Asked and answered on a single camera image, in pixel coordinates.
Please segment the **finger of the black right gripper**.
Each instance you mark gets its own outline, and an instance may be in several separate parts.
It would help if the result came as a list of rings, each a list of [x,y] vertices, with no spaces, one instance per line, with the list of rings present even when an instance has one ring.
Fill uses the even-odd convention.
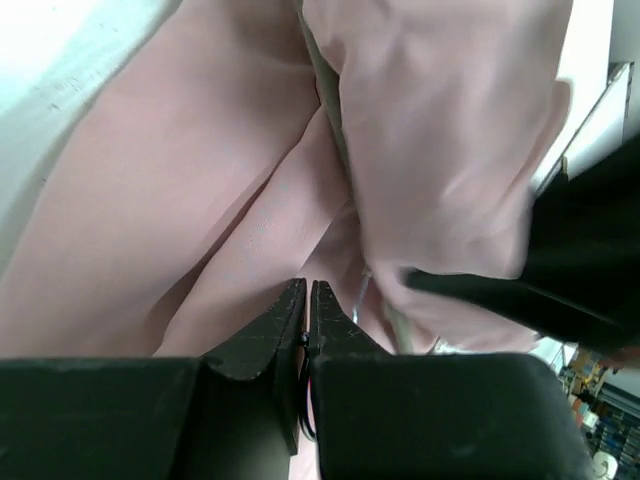
[[[584,273],[549,272],[501,280],[413,270],[404,280],[414,291],[463,301],[591,350],[627,350],[639,345],[638,284]]]

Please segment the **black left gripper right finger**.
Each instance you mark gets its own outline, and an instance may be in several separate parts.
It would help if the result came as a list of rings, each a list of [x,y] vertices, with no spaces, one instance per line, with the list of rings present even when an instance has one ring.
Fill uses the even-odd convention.
[[[529,354],[393,355],[310,296],[310,387],[324,479],[587,479],[549,367]]]

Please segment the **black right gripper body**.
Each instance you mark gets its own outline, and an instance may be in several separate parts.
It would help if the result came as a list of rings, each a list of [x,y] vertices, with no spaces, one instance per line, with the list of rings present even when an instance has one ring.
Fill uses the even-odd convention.
[[[537,200],[520,280],[550,320],[639,327],[639,139]]]

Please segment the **pink trousers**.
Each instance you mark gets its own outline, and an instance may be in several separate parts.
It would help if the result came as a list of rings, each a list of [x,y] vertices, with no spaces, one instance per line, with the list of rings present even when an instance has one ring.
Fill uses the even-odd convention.
[[[570,101],[557,69],[572,3],[303,1],[339,75],[356,207],[294,2],[184,1],[107,82],[2,277],[1,364],[200,357],[302,279],[284,479],[324,479],[315,283],[390,354],[528,354],[530,329],[404,277],[521,273],[530,182]]]

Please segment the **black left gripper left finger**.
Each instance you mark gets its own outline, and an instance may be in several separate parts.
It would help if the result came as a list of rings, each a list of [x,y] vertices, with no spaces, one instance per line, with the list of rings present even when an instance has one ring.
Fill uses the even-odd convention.
[[[5,479],[284,479],[306,283],[200,357],[1,364]]]

